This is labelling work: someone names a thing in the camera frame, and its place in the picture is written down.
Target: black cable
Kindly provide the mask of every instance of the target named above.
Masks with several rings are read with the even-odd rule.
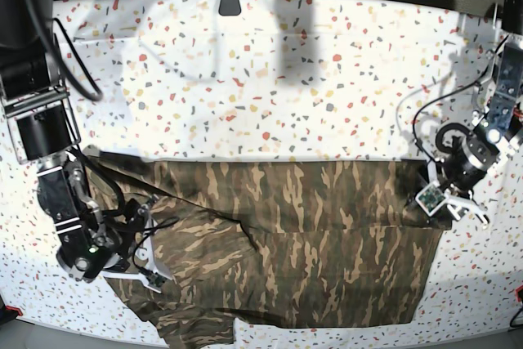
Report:
[[[516,314],[512,317],[512,319],[510,319],[510,327],[512,329],[520,329],[523,327],[523,324],[514,324],[514,322],[516,321],[517,317],[520,315],[520,313],[523,312],[523,307],[521,307],[519,309],[518,312],[516,312]]]
[[[52,56],[53,60],[58,65],[61,73],[65,76],[66,79],[69,80],[74,89],[76,89],[76,91],[78,91],[78,93],[80,93],[82,96],[90,101],[101,101],[104,98],[104,94],[101,92],[100,88],[95,83],[92,83],[92,88],[95,90],[95,94],[88,92],[85,87],[83,87],[82,84],[74,77],[73,73],[71,73],[67,65],[65,65],[65,62],[61,58],[60,52],[55,47],[52,36],[47,31],[46,22],[40,15],[40,10],[37,9],[36,5],[34,4],[34,0],[24,1],[27,7],[27,11],[29,12],[29,16],[33,22],[34,29],[40,37],[40,40],[42,41],[46,51]]]
[[[52,20],[54,22],[56,22],[56,24],[58,25],[58,27],[62,31],[62,34],[65,37],[65,41],[67,41],[67,43],[69,45],[69,49],[71,50],[71,52],[73,52],[74,59],[76,59],[76,61],[80,65],[80,68],[82,69],[83,73],[85,74],[85,76],[87,78],[87,81],[89,81],[91,86],[96,86],[96,82],[92,78],[91,74],[89,74],[89,70],[87,70],[87,67],[83,63],[82,59],[80,59],[80,55],[78,54],[78,52],[76,52],[76,49],[74,48],[73,42],[71,41],[71,39],[69,38],[69,35],[67,34],[67,30],[65,30],[65,27],[62,25],[61,21],[58,18],[53,18]]]
[[[116,181],[108,177],[102,168],[97,164],[93,163],[80,149],[75,149],[72,147],[69,149],[70,153],[76,157],[82,165],[91,169],[116,195],[116,200],[118,201],[118,207],[115,210],[105,210],[102,212],[104,215],[109,217],[118,217],[123,214],[125,209],[125,198],[123,197],[122,189],[116,184]]]
[[[497,56],[498,55],[498,52],[499,50],[501,49],[502,45],[508,40],[508,37],[509,35],[507,35],[507,37],[505,37],[499,44],[498,46],[496,47],[496,50],[494,51],[494,55]],[[434,157],[429,154],[425,148],[423,147],[423,144],[422,142],[418,139],[418,134],[416,133],[416,120],[418,119],[418,116],[419,114],[422,113],[422,111],[424,109],[426,109],[428,106],[434,104],[435,102],[437,101],[441,101],[441,100],[444,100],[445,98],[448,98],[450,96],[453,96],[455,94],[459,94],[461,92],[464,92],[465,90],[473,87],[474,85],[476,85],[481,78],[483,78],[483,76],[486,74],[487,72],[487,69],[488,69],[488,65],[487,67],[485,67],[485,69],[483,70],[483,72],[480,74],[480,76],[472,83],[469,83],[468,85],[464,86],[464,87],[460,87],[458,90],[454,90],[453,92],[450,92],[450,93],[447,93],[447,94],[444,94],[443,96],[439,96],[437,98],[435,98],[434,100],[432,101],[429,101],[427,102],[424,106],[422,106],[418,112],[416,112],[416,114],[414,115],[414,118],[413,118],[413,121],[412,121],[412,133],[413,133],[413,136],[414,136],[414,144],[418,147],[418,149],[420,149],[423,153],[425,153],[427,155],[427,157],[431,160],[431,161],[434,161]]]
[[[136,263],[136,253],[141,248],[141,246],[144,244],[144,242],[149,237],[154,236],[157,231],[159,231],[161,229],[167,229],[167,228],[169,228],[171,226],[174,226],[179,221],[180,221],[180,218],[175,216],[175,217],[173,217],[171,219],[168,218],[167,220],[165,220],[164,222],[162,222],[161,224],[158,224],[157,226],[155,226],[153,228],[147,228],[148,232],[144,235],[144,237],[140,240],[140,242],[136,245],[136,247],[134,248],[134,250],[132,252],[132,264],[135,266],[136,269],[138,269],[139,272],[141,272],[142,274],[149,273],[149,271],[147,269],[145,269],[142,266],[138,266],[138,264]]]

